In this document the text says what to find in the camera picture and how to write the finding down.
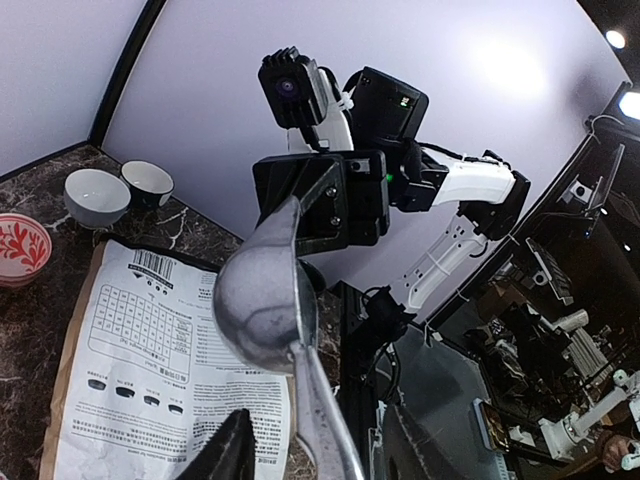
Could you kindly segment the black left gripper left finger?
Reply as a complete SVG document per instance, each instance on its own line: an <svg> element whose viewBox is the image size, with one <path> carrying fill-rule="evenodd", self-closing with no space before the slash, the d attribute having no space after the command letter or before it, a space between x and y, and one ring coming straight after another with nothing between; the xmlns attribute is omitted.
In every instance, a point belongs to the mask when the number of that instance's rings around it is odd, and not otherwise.
<svg viewBox="0 0 640 480"><path fill-rule="evenodd" d="M256 439L250 412L236 409L219 426L177 480L255 478Z"/></svg>

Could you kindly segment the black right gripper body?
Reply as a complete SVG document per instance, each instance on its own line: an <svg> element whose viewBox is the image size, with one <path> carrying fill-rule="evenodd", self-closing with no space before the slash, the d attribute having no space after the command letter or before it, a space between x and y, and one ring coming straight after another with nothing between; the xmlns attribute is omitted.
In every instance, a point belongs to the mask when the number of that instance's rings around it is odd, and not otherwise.
<svg viewBox="0 0 640 480"><path fill-rule="evenodd" d="M379 150L266 157L252 167L260 221L298 199L299 256L373 246L390 225L386 159Z"/></svg>

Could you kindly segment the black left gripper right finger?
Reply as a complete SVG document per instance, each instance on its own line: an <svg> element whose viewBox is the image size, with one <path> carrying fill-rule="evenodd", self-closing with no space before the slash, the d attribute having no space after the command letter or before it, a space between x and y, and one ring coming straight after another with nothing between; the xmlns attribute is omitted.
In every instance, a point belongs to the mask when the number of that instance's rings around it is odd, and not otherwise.
<svg viewBox="0 0 640 480"><path fill-rule="evenodd" d="M384 416L384 458L388 479L465 479L401 405L388 407Z"/></svg>

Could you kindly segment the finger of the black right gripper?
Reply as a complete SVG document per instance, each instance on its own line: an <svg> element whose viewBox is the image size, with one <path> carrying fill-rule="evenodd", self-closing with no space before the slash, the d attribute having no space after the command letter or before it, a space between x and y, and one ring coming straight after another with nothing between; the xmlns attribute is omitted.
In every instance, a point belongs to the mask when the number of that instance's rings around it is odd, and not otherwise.
<svg viewBox="0 0 640 480"><path fill-rule="evenodd" d="M305 160L294 187L294 196L299 200L301 214L336 214L342 184L343 171L340 160Z"/></svg>

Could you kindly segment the brown pet food bag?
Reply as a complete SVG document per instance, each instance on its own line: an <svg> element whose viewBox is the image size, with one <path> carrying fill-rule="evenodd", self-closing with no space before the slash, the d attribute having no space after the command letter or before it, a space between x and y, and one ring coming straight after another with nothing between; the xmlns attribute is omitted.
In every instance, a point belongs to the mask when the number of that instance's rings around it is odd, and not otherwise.
<svg viewBox="0 0 640 480"><path fill-rule="evenodd" d="M173 479L242 408L256 477L284 477L292 383L244 365L224 344L216 277L190 257L99 244L66 333L41 478Z"/></svg>

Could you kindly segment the silver metal scoop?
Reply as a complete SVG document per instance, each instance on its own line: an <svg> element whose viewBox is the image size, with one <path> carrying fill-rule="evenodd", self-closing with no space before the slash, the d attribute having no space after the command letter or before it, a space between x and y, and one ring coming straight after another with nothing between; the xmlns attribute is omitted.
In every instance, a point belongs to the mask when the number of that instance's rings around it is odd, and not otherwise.
<svg viewBox="0 0 640 480"><path fill-rule="evenodd" d="M245 364L291 375L295 434L320 479L364 470L317 351L314 289L296 256L299 200L287 198L228 259L214 285L216 326Z"/></svg>

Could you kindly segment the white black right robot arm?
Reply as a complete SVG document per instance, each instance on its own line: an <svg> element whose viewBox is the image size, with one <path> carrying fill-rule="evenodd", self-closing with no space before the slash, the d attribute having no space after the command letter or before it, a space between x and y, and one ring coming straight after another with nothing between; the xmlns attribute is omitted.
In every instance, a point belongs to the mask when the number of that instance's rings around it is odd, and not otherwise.
<svg viewBox="0 0 640 480"><path fill-rule="evenodd" d="M421 142L421 72L364 66L345 82L309 57L258 80L287 136L252 167L264 226L296 210L294 254L328 284L374 288L414 315L439 305L517 223L529 180L494 154Z"/></svg>

